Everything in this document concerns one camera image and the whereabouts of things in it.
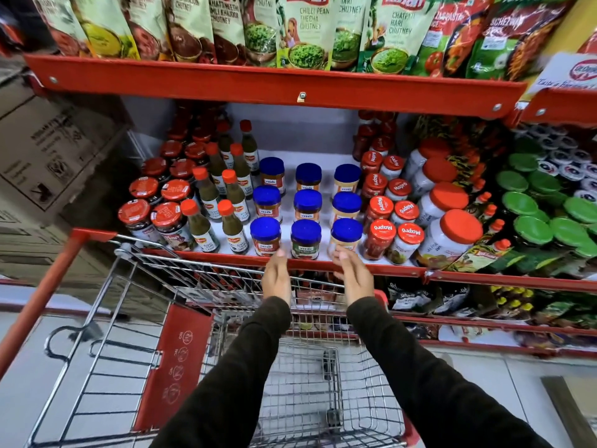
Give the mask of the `group of yellow-cap bottles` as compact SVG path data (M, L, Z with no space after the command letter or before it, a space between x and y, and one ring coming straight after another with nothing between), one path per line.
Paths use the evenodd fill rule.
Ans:
M510 286L491 286L496 307L487 316L497 320L527 321L531 318L534 308L533 289Z

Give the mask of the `stack of flat cardboard boxes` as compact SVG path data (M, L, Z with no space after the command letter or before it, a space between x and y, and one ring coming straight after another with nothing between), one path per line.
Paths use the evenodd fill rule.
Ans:
M0 275L37 284L62 252L72 227L61 217L41 225L0 198ZM84 288L102 281L113 255L102 245L87 243L65 275L64 285Z

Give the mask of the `rows of blue-lid jars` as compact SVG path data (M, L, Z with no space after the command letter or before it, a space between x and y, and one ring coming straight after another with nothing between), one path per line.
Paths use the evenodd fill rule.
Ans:
M265 157L256 162L257 155L247 156L251 177L255 184L252 200L257 220L250 225L250 237L258 256L270 257L282 242L282 197L287 193L286 167L279 157ZM293 218L289 232L292 257L316 260L324 238L322 211L324 195L320 189L322 168L312 162L299 164L295 169L295 193L292 198ZM358 217L361 199L356 193L361 170L353 164L341 164L333 173L331 195L330 240L328 254L338 245L354 251L362 239L362 224Z

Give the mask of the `large cardboard box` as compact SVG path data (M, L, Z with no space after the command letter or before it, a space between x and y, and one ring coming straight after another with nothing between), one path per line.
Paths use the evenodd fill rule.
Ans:
M0 225L52 223L129 125L117 96L40 97L21 77L0 84Z

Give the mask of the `long red shelf rail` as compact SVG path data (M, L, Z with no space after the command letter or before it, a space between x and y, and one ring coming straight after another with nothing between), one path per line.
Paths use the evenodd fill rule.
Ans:
M25 55L53 91L502 118L523 83Z

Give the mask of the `person's right hand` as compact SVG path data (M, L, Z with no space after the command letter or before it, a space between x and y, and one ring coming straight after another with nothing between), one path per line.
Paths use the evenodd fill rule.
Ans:
M367 269L365 263L363 263L363 272L359 275L346 273L344 275L334 276L341 280L345 286L345 299L347 307L359 299L374 296L374 277Z

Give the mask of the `person's left hand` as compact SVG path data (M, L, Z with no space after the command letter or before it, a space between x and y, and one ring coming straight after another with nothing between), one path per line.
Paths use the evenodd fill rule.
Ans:
M287 272L267 272L267 264L261 280L263 299L277 297L288 307L291 304L291 278Z

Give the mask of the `group of small orange-cap bottles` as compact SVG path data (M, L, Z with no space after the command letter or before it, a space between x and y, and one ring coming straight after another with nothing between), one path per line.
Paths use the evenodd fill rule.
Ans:
M484 230L488 223L495 218L503 195L511 190L510 172L512 172L511 168L503 166L486 179L482 179L484 180L482 186L475 183L471 188L469 204L465 211L476 217Z

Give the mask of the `group of small jam jars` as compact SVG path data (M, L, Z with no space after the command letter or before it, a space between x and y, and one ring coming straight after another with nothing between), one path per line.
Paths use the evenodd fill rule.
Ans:
M365 227L369 227L373 221L373 215L378 214L377 207L370 210L370 202L376 197L391 201L392 211L386 214L386 218L396 226L414 220L414 218L406 219L397 216L395 213L396 204L407 201L412 186L405 179L405 159L391 154L391 146L391 139L388 135L379 135L370 141L369 150L362 155L361 197L362 211L365 213Z

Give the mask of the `person's left forearm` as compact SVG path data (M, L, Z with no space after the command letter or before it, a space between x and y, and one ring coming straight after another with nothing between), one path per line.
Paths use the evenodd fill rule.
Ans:
M292 322L289 302L280 293L264 297L149 448L248 448L280 338Z

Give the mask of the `group of dark red-lid jars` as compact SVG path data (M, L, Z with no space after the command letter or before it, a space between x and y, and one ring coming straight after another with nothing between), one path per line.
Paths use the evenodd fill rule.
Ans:
M197 161L183 157L183 143L167 140L157 156L146 159L141 165L141 175L130 182L129 200L118 211L119 221L138 240L148 240L167 245L163 237L172 226L157 227L152 212L163 203L182 203L186 199L198 200L193 169Z

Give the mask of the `group of black pouches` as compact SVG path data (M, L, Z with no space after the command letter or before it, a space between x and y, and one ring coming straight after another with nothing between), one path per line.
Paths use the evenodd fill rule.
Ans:
M469 284L387 277L389 310L423 315L451 315L461 308L470 293Z

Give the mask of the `thin red shelf rail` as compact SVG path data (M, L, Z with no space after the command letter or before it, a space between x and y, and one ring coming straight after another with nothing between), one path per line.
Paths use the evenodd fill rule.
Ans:
M526 323L514 323L497 320L475 320L471 318L455 318L451 316L414 316L399 312L390 312L392 317L406 323L425 325L453 325L462 327L480 327L483 329L501 331L529 331L532 333L555 333L571 336L593 336L597 337L597 330L575 329L572 327L552 327L548 325L529 325Z

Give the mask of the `large white orange-lid jar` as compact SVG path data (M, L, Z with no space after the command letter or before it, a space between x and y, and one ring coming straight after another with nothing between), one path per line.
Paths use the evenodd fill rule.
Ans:
M444 159L448 157L451 152L452 147L443 138L425 138L408 156L400 177L409 181L429 158L439 157Z
M450 210L424 230L414 254L418 266L443 270L467 252L483 235L481 222L464 210Z
M458 169L448 160L440 157L429 158L414 174L409 198L418 201L423 195L436 187L438 183L451 183L457 179L457 176Z
M469 196L463 188L452 183L440 182L419 199L419 216L414 223L425 228L432 221L443 217L446 212L463 210L468 204Z

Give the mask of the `group of white-lid jars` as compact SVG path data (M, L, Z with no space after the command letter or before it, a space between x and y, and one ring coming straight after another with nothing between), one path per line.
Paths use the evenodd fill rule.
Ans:
M597 205L597 164L565 127L520 124L513 128L515 151L531 155L527 193L551 206L575 196Z

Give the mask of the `person's right forearm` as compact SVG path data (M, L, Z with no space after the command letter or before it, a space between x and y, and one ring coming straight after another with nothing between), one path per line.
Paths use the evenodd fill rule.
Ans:
M553 448L423 348L374 296L347 297L347 318L426 448Z

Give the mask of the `red plastic cart seat flap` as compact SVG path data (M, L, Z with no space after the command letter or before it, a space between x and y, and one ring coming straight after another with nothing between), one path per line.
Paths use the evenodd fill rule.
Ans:
M148 374L133 431L161 428L196 388L212 322L195 309L169 307L156 347L160 364Z

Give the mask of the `green noodle sauce pouch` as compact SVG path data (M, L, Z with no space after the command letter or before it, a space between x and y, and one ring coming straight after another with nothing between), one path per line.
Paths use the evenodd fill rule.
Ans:
M577 0L495 0L474 43L466 78L520 81Z

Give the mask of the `group of green-lid jars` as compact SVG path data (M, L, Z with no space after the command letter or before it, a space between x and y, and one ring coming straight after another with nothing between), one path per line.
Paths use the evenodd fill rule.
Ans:
M588 222L597 221L597 209L589 209L588 203L572 196L555 207L528 194L526 172L535 165L535 159L516 152L514 142L491 163L492 172L503 166L512 169L511 190L503 195L496 215L505 223L496 240L510 240L512 249L490 264L487 272L519 277L556 276L558 268L597 255L597 246L587 232Z

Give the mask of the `white shelf sign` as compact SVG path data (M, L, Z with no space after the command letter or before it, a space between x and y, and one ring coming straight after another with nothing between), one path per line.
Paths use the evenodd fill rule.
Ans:
M597 54L556 53L526 90L533 97L543 89L597 91Z

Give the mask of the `green flat pouch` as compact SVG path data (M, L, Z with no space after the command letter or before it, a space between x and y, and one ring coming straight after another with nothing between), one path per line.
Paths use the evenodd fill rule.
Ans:
M467 252L463 253L454 263L444 271L475 273L510 252L512 245L510 240L499 240L492 245L474 245Z

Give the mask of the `row of chutney pouches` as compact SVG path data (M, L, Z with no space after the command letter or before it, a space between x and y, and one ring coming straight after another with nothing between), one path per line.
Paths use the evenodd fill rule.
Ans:
M444 0L32 0L67 57L401 74Z

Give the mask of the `short red shelf rail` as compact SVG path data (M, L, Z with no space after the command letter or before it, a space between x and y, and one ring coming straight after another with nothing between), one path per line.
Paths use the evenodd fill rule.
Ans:
M597 128L597 89L542 89L529 102L520 101L503 123Z

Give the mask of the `group of red sauce bottles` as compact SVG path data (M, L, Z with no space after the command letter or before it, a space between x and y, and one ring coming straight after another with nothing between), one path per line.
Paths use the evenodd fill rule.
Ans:
M166 140L189 142L218 141L217 124L230 122L228 103L223 101L175 100L174 118Z

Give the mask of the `group of green sauce bottles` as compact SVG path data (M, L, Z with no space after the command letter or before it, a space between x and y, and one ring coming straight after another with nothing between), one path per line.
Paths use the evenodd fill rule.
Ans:
M250 219L245 192L234 169L223 162L216 143L208 143L205 152L210 158L210 167L198 166L193 175L198 182L199 196L209 218L219 220L225 240L233 254L247 254L250 249L244 225ZM180 210L189 222L190 233L203 253L216 253L220 241L210 223L200 213L198 204L187 198L180 203Z

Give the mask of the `red tomato sauce pouch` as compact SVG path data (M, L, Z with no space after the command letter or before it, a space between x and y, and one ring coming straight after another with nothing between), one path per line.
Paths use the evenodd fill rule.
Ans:
M482 31L494 1L441 0L410 74L457 76Z

